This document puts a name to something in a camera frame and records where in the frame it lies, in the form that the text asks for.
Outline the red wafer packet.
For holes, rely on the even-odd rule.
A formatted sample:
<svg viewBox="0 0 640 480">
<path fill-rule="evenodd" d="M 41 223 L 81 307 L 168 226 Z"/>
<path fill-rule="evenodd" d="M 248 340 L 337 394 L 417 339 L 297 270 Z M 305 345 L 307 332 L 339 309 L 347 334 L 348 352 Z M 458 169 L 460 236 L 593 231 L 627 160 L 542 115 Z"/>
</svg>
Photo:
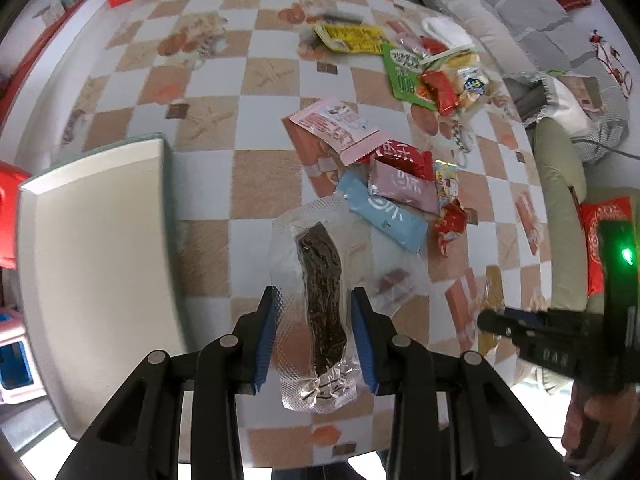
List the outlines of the red wafer packet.
<svg viewBox="0 0 640 480">
<path fill-rule="evenodd" d="M 388 140 L 373 152 L 373 158 L 413 177 L 425 181 L 434 180 L 433 156 L 430 151 L 419 150 L 404 142 Z"/>
</svg>

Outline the clear round cake packet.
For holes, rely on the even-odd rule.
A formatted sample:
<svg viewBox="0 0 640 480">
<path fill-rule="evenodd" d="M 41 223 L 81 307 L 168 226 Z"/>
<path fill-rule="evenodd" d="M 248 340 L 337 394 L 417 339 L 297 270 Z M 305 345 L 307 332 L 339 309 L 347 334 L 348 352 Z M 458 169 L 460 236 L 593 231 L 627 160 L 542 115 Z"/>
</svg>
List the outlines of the clear round cake packet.
<svg viewBox="0 0 640 480">
<path fill-rule="evenodd" d="M 375 312 L 393 316 L 410 299 L 425 296 L 427 289 L 424 261 L 409 256 L 375 268 L 369 298 Z"/>
</svg>

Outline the clear bread bun packet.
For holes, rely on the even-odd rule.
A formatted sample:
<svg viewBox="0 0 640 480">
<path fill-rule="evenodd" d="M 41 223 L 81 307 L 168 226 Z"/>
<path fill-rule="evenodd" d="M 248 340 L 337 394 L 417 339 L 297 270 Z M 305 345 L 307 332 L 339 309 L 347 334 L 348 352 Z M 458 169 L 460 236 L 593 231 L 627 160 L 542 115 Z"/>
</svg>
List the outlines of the clear bread bun packet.
<svg viewBox="0 0 640 480">
<path fill-rule="evenodd" d="M 489 93 L 489 77 L 474 47 L 455 48 L 435 54 L 423 62 L 423 72 L 443 72 L 458 95 L 457 112 L 465 112 Z"/>
</svg>

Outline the red plastic stool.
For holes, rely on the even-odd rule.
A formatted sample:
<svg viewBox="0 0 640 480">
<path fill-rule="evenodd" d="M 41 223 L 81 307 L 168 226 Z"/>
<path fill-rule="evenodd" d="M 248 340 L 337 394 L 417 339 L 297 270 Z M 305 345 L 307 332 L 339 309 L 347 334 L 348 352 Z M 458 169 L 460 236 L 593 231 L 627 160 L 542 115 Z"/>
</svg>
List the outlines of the red plastic stool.
<svg viewBox="0 0 640 480">
<path fill-rule="evenodd" d="M 18 191 L 30 174 L 0 162 L 0 264 L 2 268 L 14 270 L 15 230 Z"/>
</svg>

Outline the pink wafer packet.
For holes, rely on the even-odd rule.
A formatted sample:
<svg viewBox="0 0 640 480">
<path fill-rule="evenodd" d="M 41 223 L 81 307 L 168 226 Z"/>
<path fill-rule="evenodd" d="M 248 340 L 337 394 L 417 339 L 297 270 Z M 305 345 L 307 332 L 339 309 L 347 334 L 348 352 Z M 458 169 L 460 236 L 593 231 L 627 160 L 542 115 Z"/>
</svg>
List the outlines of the pink wafer packet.
<svg viewBox="0 0 640 480">
<path fill-rule="evenodd" d="M 439 214 L 434 182 L 415 177 L 379 160 L 372 162 L 368 189 L 373 196 L 396 200 L 429 214 Z"/>
</svg>

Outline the green snack packet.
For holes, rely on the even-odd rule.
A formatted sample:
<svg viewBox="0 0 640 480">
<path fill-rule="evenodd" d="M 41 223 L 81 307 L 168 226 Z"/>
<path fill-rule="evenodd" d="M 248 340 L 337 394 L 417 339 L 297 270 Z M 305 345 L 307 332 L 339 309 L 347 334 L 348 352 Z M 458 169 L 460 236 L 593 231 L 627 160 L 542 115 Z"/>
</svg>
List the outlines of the green snack packet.
<svg viewBox="0 0 640 480">
<path fill-rule="evenodd" d="M 421 80 L 422 70 L 415 54 L 393 44 L 383 44 L 382 58 L 390 80 L 390 88 L 396 99 L 433 112 L 437 110 L 430 90 Z"/>
</svg>

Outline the pink blue plastic stool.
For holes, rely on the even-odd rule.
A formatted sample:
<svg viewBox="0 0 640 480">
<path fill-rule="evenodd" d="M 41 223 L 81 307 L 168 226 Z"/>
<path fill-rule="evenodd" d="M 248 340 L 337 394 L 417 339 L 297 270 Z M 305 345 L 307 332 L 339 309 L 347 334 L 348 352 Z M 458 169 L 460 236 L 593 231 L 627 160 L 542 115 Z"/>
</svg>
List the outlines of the pink blue plastic stool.
<svg viewBox="0 0 640 480">
<path fill-rule="evenodd" d="M 21 404 L 46 395 L 20 312 L 0 313 L 1 403 Z"/>
</svg>

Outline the small red snack packet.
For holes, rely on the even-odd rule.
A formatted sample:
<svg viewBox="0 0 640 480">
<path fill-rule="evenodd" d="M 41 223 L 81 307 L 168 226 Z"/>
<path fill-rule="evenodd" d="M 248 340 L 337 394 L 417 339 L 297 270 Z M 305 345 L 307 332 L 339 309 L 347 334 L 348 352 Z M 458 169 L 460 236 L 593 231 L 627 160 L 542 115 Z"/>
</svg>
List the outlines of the small red snack packet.
<svg viewBox="0 0 640 480">
<path fill-rule="evenodd" d="M 443 72 L 428 70 L 421 75 L 421 80 L 434 94 L 439 114 L 442 116 L 456 114 L 459 106 L 458 95 Z"/>
</svg>

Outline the dark jerky clear packet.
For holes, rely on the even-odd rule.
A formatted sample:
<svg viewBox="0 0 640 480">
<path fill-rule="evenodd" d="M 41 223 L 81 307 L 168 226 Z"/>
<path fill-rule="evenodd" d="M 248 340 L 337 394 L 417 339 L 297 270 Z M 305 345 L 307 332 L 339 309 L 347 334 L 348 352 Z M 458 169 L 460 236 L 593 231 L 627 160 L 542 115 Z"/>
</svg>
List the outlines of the dark jerky clear packet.
<svg viewBox="0 0 640 480">
<path fill-rule="evenodd" d="M 288 410 L 329 414 L 357 397 L 360 362 L 349 305 L 354 233 L 354 216 L 337 196 L 273 221 L 274 365 Z"/>
</svg>

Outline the pink cookie snack packet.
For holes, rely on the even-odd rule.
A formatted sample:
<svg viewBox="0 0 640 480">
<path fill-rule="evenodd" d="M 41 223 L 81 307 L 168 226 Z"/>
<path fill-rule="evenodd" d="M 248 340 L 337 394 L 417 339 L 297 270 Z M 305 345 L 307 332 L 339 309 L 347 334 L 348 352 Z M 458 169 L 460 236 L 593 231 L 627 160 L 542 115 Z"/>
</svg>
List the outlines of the pink cookie snack packet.
<svg viewBox="0 0 640 480">
<path fill-rule="evenodd" d="M 335 98 L 314 102 L 288 119 L 328 144 L 345 166 L 359 162 L 390 140 L 388 134 Z"/>
</svg>

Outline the white tray box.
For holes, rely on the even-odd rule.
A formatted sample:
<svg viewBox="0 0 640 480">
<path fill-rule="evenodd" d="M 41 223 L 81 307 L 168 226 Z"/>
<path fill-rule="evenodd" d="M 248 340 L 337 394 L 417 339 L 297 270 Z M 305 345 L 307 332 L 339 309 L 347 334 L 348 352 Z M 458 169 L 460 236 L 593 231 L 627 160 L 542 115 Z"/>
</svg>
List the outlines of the white tray box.
<svg viewBox="0 0 640 480">
<path fill-rule="evenodd" d="M 140 361 L 188 348 L 178 308 L 171 158 L 149 134 L 20 187 L 16 268 L 36 367 L 78 439 Z"/>
</svg>

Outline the light blue wafer packet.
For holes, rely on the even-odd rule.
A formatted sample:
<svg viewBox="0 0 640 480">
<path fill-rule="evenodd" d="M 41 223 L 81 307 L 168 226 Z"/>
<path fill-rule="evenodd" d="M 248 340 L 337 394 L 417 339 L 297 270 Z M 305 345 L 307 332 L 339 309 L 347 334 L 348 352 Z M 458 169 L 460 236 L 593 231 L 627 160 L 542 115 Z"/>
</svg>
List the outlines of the light blue wafer packet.
<svg viewBox="0 0 640 480">
<path fill-rule="evenodd" d="M 348 208 L 391 238 L 410 254 L 417 255 L 425 242 L 428 223 L 384 197 L 371 195 L 353 172 L 345 172 L 335 193 L 346 200 Z"/>
</svg>

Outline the red packet on sofa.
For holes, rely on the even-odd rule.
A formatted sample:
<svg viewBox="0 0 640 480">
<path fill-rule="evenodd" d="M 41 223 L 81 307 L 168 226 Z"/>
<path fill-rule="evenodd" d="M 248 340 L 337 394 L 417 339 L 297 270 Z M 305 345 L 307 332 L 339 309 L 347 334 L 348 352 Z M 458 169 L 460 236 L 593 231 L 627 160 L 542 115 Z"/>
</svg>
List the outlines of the red packet on sofa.
<svg viewBox="0 0 640 480">
<path fill-rule="evenodd" d="M 587 294 L 589 297 L 604 292 L 603 259 L 605 237 L 603 226 L 611 222 L 634 223 L 634 210 L 629 196 L 610 198 L 600 203 L 579 205 L 579 218 L 586 237 Z"/>
</svg>

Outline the hello kitty candy packet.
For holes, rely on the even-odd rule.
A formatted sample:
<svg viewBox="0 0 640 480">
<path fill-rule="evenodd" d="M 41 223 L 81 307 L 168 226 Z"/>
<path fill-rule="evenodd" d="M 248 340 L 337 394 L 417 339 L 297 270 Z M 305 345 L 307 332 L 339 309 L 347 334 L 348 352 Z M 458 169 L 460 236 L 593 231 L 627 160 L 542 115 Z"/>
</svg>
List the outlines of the hello kitty candy packet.
<svg viewBox="0 0 640 480">
<path fill-rule="evenodd" d="M 439 209 L 456 200 L 459 196 L 458 166 L 452 162 L 434 161 L 434 177 Z"/>
</svg>

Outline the yellow snack packet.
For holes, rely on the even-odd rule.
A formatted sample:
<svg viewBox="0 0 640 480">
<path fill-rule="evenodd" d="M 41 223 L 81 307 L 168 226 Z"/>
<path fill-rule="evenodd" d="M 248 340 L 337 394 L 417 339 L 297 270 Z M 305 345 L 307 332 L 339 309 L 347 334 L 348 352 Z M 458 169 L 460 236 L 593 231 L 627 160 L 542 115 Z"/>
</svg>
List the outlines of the yellow snack packet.
<svg viewBox="0 0 640 480">
<path fill-rule="evenodd" d="M 384 44 L 390 43 L 382 29 L 370 25 L 317 23 L 312 30 L 337 53 L 381 55 Z"/>
</svg>

